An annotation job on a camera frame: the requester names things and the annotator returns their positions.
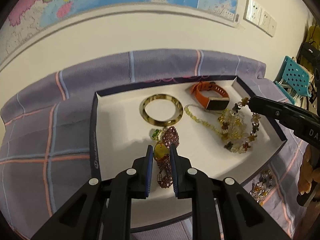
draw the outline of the bangle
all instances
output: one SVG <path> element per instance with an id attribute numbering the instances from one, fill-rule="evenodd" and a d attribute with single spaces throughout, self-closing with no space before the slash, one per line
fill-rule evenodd
<path id="1" fill-rule="evenodd" d="M 169 100 L 171 101 L 172 103 L 174 103 L 177 108 L 179 109 L 179 115 L 177 118 L 175 119 L 172 119 L 172 120 L 169 120 L 169 121 L 158 121 L 158 120 L 155 120 L 153 118 L 151 118 L 147 112 L 146 112 L 146 106 L 147 104 L 149 104 L 151 101 L 153 100 L 156 100 L 156 99 L 166 99 L 166 100 Z M 152 125 L 155 125 L 155 126 L 163 126 L 163 127 L 166 127 L 166 126 L 171 126 L 171 125 L 174 125 L 176 124 L 177 122 L 180 121 L 180 119 L 182 118 L 182 115 L 183 115 L 183 106 L 182 104 L 179 102 L 179 100 L 177 100 L 177 98 L 173 97 L 173 96 L 170 96 L 170 95 L 166 95 L 166 94 L 155 94 L 151 97 L 148 97 L 142 104 L 142 117 L 145 121 L 147 121 L 148 123 L 152 124 Z"/>

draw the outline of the yellow pendant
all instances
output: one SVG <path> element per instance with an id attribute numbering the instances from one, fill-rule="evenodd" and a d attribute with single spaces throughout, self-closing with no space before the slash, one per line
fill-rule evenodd
<path id="1" fill-rule="evenodd" d="M 156 161 L 162 160 L 165 156 L 169 155 L 169 150 L 163 143 L 157 143 L 153 150 L 153 158 Z"/>

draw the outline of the watch face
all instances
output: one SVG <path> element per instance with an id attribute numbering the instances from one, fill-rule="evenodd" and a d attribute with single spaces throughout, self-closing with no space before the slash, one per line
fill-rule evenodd
<path id="1" fill-rule="evenodd" d="M 229 104 L 229 99 L 227 100 L 215 100 L 211 99 L 207 105 L 207 110 L 224 110 Z"/>

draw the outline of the wall socket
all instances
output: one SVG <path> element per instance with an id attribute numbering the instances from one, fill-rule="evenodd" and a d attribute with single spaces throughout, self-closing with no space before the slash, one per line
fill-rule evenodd
<path id="1" fill-rule="evenodd" d="M 277 29 L 277 22 L 275 19 L 271 17 L 270 19 L 270 24 L 267 33 L 271 36 L 274 37 L 276 35 L 276 29 Z"/>
<path id="2" fill-rule="evenodd" d="M 254 0 L 247 0 L 244 19 L 253 23 L 254 25 L 259 25 L 259 20 L 261 16 L 262 7 Z"/>
<path id="3" fill-rule="evenodd" d="M 258 27 L 264 30 L 265 32 L 268 32 L 270 20 L 271 20 L 270 14 L 268 14 L 264 9 L 262 9 Z"/>

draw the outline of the light switch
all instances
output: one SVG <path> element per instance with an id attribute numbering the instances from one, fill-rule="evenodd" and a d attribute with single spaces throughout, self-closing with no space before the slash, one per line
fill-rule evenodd
<path id="1" fill-rule="evenodd" d="M 270 24 L 267 33 L 271 36 L 274 37 L 276 35 L 276 29 L 277 29 L 277 22 L 275 19 L 271 17 L 270 19 Z"/>

